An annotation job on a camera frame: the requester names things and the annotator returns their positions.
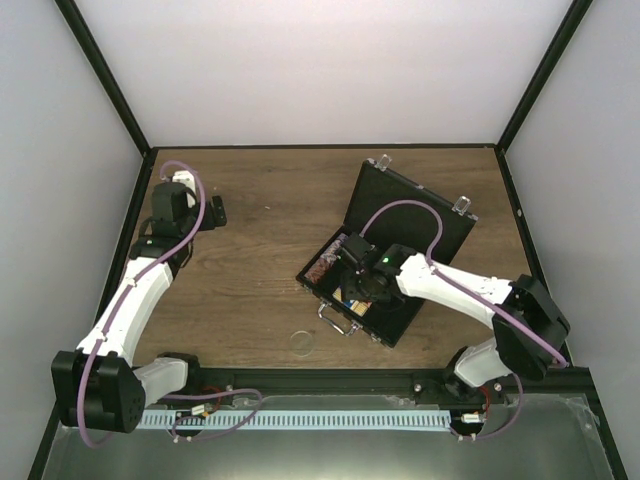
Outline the red black chip stack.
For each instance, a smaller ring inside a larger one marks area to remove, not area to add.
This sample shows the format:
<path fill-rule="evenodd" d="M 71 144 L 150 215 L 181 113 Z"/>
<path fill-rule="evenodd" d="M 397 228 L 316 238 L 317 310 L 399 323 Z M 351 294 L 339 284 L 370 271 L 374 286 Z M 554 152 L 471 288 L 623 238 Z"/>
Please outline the red black chip stack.
<path fill-rule="evenodd" d="M 329 256 L 321 256 L 306 271 L 304 278 L 312 284 L 318 284 L 327 271 L 333 266 L 334 259 Z"/>

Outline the black poker case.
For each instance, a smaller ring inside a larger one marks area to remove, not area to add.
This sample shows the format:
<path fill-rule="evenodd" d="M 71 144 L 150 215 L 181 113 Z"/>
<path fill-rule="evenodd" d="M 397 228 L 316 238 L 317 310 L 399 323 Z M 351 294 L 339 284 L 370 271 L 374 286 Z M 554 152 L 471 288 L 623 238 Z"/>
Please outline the black poker case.
<path fill-rule="evenodd" d="M 478 218 L 465 196 L 455 202 L 390 169 L 383 155 L 361 165 L 344 221 L 297 274 L 297 281 L 350 323 L 341 335 L 363 330 L 394 347 L 423 300 L 395 282 L 409 256 L 430 252 L 448 265 Z"/>

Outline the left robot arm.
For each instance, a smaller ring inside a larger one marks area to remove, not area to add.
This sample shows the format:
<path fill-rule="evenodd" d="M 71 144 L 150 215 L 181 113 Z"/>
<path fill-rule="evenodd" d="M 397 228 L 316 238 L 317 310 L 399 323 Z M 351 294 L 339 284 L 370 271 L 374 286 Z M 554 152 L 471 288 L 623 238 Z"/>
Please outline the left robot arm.
<path fill-rule="evenodd" d="M 52 361 L 57 411 L 67 427 L 130 433 L 144 409 L 164 397 L 191 404 L 203 395 L 196 356 L 166 352 L 140 368 L 133 358 L 156 305 L 191 260 L 196 233 L 225 225 L 224 205 L 179 170 L 154 187 L 151 206 L 99 321 L 75 350 Z"/>

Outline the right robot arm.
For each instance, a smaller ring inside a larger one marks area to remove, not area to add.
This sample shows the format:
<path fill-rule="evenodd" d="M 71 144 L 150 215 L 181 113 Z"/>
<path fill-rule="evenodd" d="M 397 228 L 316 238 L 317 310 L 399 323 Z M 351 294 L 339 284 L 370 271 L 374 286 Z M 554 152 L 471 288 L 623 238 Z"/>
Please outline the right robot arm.
<path fill-rule="evenodd" d="M 551 368 L 566 368 L 560 349 L 570 325 L 545 287 L 521 275 L 515 281 L 483 277 L 443 265 L 428 254 L 393 244 L 380 251 L 358 234 L 340 246 L 345 300 L 374 304 L 428 300 L 489 328 L 493 336 L 461 348 L 444 374 L 447 396 L 465 403 L 488 382 L 516 375 L 541 381 Z"/>

